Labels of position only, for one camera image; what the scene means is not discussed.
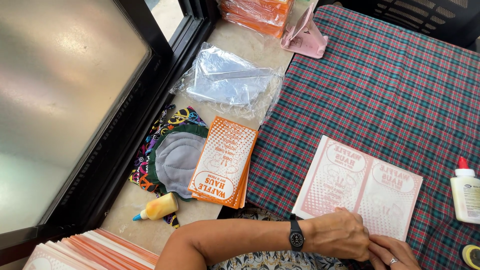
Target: printed menu list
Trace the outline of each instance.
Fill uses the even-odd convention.
[[[199,200],[243,207],[248,169],[258,132],[216,117],[188,190]]]
[[[407,237],[423,178],[322,136],[292,213],[307,219],[346,207],[370,233]]]

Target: plastic-wrapped package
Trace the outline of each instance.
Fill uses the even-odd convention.
[[[294,0],[220,0],[226,21],[280,38]]]
[[[256,67],[237,55],[204,42],[192,67],[170,90],[197,102],[209,102],[221,114],[262,122],[276,101],[282,73]]]

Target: black window frame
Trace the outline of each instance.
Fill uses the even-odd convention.
[[[150,47],[151,57],[124,91],[39,225],[0,234],[0,266],[29,256],[39,243],[100,227],[130,174],[144,136],[192,65],[220,13],[215,0],[178,0],[184,14],[167,41],[144,0],[114,0]]]

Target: hand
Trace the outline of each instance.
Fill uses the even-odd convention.
[[[383,235],[370,235],[370,262],[375,270],[421,270],[410,246],[400,240]],[[395,257],[398,262],[390,264]]]
[[[323,256],[366,261],[369,258],[368,230],[359,214],[346,208],[335,213],[299,221],[305,237],[302,251]]]

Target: chair backrest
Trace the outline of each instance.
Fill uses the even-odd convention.
[[[480,0],[319,0],[468,47],[480,36]]]

